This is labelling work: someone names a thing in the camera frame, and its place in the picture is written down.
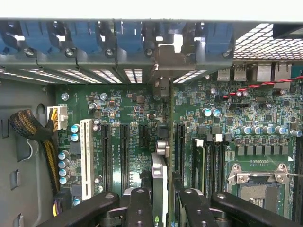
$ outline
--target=black expansion slot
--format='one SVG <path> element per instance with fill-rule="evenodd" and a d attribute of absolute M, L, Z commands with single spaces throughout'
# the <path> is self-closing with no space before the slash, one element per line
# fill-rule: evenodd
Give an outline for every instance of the black expansion slot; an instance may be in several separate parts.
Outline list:
<path fill-rule="evenodd" d="M 148 127 L 146 123 L 139 124 L 139 147 L 148 147 Z"/>
<path fill-rule="evenodd" d="M 121 186 L 122 195 L 129 188 L 129 124 L 120 124 L 120 152 L 121 152 Z"/>
<path fill-rule="evenodd" d="M 184 181 L 185 155 L 185 124 L 176 124 L 175 131 L 175 171 L 178 171 Z"/>
<path fill-rule="evenodd" d="M 101 125 L 101 146 L 103 157 L 103 190 L 111 192 L 113 185 L 113 160 L 110 124 L 105 123 Z"/>

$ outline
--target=ventilation grille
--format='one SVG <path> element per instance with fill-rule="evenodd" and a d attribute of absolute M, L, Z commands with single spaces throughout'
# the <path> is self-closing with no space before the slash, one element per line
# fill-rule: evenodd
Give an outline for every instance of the ventilation grille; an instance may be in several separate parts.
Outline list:
<path fill-rule="evenodd" d="M 182 84 L 192 78 L 195 78 L 199 75 L 201 75 L 202 73 L 207 72 L 208 70 L 194 70 L 194 71 L 190 71 L 187 74 L 183 75 L 182 77 L 179 77 L 178 79 L 176 79 L 174 81 L 175 84 Z"/>
<path fill-rule="evenodd" d="M 107 80 L 109 83 L 122 83 L 111 71 L 109 70 L 90 70 L 98 76 Z"/>
<path fill-rule="evenodd" d="M 142 83 L 142 69 L 124 69 L 124 72 L 131 83 Z"/>
<path fill-rule="evenodd" d="M 259 24 L 236 41 L 234 59 L 303 59 L 302 39 L 273 39 L 273 24 Z"/>

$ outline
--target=white power connector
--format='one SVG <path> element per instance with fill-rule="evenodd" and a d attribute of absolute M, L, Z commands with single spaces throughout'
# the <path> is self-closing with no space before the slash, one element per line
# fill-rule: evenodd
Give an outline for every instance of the white power connector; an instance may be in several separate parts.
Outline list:
<path fill-rule="evenodd" d="M 49 120 L 49 113 L 53 109 L 57 109 L 58 114 L 58 130 L 67 129 L 68 126 L 68 114 L 67 106 L 48 106 L 47 107 L 47 120 Z"/>

